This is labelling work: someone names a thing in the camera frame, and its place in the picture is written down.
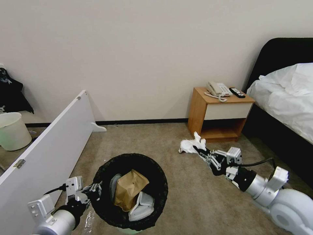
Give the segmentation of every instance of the nightstand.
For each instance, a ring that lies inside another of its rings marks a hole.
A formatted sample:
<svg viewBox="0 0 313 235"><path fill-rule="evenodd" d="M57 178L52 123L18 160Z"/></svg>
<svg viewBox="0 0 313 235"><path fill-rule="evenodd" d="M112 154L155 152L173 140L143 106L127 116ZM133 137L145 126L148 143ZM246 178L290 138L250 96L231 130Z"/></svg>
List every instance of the nightstand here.
<svg viewBox="0 0 313 235"><path fill-rule="evenodd" d="M206 96L205 87L194 87L189 111L188 129L196 131L207 142L237 141L254 100L245 94L226 97L226 102Z"/></svg>

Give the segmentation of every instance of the black trash bag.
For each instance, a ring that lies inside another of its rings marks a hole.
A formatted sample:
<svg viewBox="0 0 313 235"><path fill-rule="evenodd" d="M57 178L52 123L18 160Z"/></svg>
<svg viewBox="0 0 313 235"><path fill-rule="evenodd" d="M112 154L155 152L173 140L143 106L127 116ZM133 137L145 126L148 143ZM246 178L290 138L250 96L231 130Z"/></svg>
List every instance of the black trash bag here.
<svg viewBox="0 0 313 235"><path fill-rule="evenodd" d="M120 207L115 206L110 200L109 185L116 174L125 175L134 169L144 175L149 184L143 192L155 199L154 211L146 218L130 222L128 212L124 212ZM102 182L102 194L99 201L91 200L95 212L101 219L109 225L130 228L136 231L144 230L155 226L157 219L163 212L168 194L168 185L162 168L151 158L138 154L122 154L112 158L102 165L97 171L93 183Z"/></svg>

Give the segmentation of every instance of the remote control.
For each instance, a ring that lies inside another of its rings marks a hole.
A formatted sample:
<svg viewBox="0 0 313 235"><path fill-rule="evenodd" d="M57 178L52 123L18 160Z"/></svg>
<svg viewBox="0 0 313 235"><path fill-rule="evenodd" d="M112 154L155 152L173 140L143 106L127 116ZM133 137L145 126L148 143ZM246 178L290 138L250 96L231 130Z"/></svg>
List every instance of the remote control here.
<svg viewBox="0 0 313 235"><path fill-rule="evenodd" d="M245 98L245 95L241 93L240 91L238 91L236 88L230 87L229 90L238 98Z"/></svg>

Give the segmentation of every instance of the white wall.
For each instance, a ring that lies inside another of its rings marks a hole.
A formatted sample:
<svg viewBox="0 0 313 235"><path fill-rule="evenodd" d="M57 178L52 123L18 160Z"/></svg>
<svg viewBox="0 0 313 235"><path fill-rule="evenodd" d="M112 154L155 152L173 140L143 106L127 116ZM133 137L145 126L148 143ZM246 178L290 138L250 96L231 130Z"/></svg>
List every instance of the white wall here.
<svg viewBox="0 0 313 235"><path fill-rule="evenodd" d="M7 0L0 63L51 122L87 89L96 120L185 118L194 86L242 88L266 41L312 37L313 1Z"/></svg>

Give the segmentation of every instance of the corded phone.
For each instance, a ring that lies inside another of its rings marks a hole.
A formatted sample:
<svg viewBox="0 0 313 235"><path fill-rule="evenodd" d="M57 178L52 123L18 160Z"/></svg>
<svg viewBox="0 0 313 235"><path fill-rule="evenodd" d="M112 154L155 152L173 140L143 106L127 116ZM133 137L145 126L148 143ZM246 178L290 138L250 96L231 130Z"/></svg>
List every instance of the corded phone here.
<svg viewBox="0 0 313 235"><path fill-rule="evenodd" d="M223 83L216 83L214 81L209 81L206 84L206 88L209 92L204 94L213 98L217 98L220 102L225 102L227 99L222 98L224 96L231 96L232 93Z"/></svg>

